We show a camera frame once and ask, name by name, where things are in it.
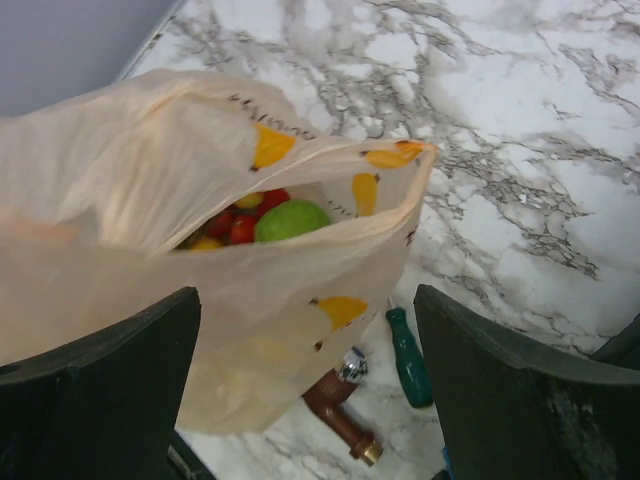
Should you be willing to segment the green fake guava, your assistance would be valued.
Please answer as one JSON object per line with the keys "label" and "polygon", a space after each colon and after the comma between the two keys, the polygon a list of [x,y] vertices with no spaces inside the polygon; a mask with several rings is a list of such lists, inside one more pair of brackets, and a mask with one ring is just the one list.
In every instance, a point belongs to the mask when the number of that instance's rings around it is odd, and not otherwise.
{"label": "green fake guava", "polygon": [[325,211],[313,202],[286,201],[266,212],[254,229],[254,241],[270,243],[304,235],[331,224]]}

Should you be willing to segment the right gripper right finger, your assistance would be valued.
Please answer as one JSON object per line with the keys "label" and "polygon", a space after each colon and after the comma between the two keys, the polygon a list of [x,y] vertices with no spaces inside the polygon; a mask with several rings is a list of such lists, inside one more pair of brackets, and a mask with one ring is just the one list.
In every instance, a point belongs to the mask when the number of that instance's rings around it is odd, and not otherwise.
{"label": "right gripper right finger", "polygon": [[452,478],[638,477],[637,322],[580,357],[432,286],[414,310]]}

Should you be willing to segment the orange translucent plastic bag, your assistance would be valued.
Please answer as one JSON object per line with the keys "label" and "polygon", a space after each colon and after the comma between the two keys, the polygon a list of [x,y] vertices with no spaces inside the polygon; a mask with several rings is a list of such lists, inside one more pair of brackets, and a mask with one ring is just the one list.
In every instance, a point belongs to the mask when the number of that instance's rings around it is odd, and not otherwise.
{"label": "orange translucent plastic bag", "polygon": [[[48,351],[193,287],[180,426],[257,432],[384,308],[435,146],[319,133],[270,85],[155,70],[1,121],[1,359]],[[285,189],[331,224],[227,245],[210,220]]]}

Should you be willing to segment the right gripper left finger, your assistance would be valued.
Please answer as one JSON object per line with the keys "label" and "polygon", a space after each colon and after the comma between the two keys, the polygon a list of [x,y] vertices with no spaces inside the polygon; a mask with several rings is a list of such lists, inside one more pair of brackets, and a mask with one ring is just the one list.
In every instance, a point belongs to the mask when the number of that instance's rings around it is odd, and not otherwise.
{"label": "right gripper left finger", "polygon": [[175,430],[200,327],[195,288],[1,368],[4,479],[198,479]]}

